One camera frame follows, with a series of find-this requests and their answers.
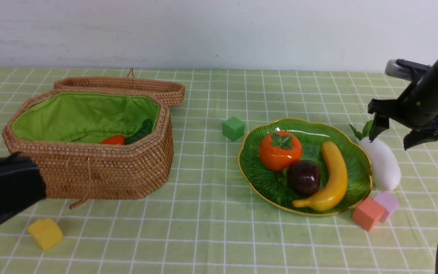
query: yellow block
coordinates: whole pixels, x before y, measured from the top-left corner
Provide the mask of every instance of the yellow block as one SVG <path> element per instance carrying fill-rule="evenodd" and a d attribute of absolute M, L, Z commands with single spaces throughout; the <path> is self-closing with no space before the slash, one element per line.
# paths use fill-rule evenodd
<path fill-rule="evenodd" d="M 52 219 L 40 219 L 28 227 L 28 233 L 38 242 L 44 251 L 49 251 L 63 240 L 64 235 Z"/>

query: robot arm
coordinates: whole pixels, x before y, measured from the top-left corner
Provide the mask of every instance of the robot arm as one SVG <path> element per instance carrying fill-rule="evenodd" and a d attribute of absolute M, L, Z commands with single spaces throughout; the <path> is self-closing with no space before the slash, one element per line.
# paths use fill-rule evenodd
<path fill-rule="evenodd" d="M 368 113 L 374 114 L 370 140 L 389 129 L 392 119 L 412 131 L 403 138 L 405 150 L 438 141 L 438 60 L 432 65 L 403 59 L 390 60 L 388 76 L 409 80 L 410 84 L 397 99 L 372 99 Z"/>

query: basket handle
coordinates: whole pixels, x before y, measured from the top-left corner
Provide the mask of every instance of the basket handle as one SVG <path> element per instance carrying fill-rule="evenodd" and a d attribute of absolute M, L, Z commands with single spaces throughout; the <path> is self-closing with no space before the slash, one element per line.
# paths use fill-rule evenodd
<path fill-rule="evenodd" d="M 75 203 L 71 204 L 68 207 L 68 208 L 70 208 L 70 210 L 75 209 L 76 207 L 82 205 L 83 203 L 85 203 L 87 201 L 87 195 L 89 195 L 90 187 L 92 186 L 92 178 L 91 178 L 91 173 L 90 173 L 90 158 L 89 157 L 87 157 L 87 170 L 89 172 L 89 181 L 87 182 L 87 191 L 84 194 L 84 197 L 82 197 L 79 201 L 76 201 Z"/>
<path fill-rule="evenodd" d="M 136 76 L 134 76 L 133 68 L 129 69 L 129 72 L 128 72 L 128 75 L 126 76 L 126 78 L 128 78 L 130 74 L 133 76 L 133 78 L 136 78 Z"/>

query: yellow banana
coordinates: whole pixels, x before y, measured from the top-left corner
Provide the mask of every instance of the yellow banana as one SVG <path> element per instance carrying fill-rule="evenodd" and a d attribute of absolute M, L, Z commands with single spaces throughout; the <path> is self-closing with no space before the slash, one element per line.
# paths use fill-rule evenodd
<path fill-rule="evenodd" d="M 292 202 L 294 207 L 310 207 L 316 211 L 334 208 L 346 195 L 348 189 L 348 170 L 341 151 L 331 141 L 322 144 L 322 156 L 329 172 L 329 181 L 314 195 Z"/>

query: leaf-shaped plate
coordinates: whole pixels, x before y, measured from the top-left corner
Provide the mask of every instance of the leaf-shaped plate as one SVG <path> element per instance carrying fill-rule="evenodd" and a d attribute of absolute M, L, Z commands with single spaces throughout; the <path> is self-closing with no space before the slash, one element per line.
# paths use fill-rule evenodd
<path fill-rule="evenodd" d="M 321 187 L 329 180 L 321 145 L 324 141 L 330 140 L 339 147 L 348 169 L 348 190 L 336 207 L 318 212 L 310 208 L 292 206 L 292 201 L 305 197 L 287 187 L 283 175 L 266 169 L 259 158 L 261 141 L 273 131 L 288 131 L 300 140 L 303 147 L 302 160 L 312 160 L 320 167 Z M 282 119 L 249 132 L 239 153 L 238 164 L 246 181 L 261 198 L 273 206 L 300 215 L 321 217 L 344 212 L 364 201 L 373 187 L 371 161 L 357 144 L 330 125 L 310 123 L 301 119 Z"/>

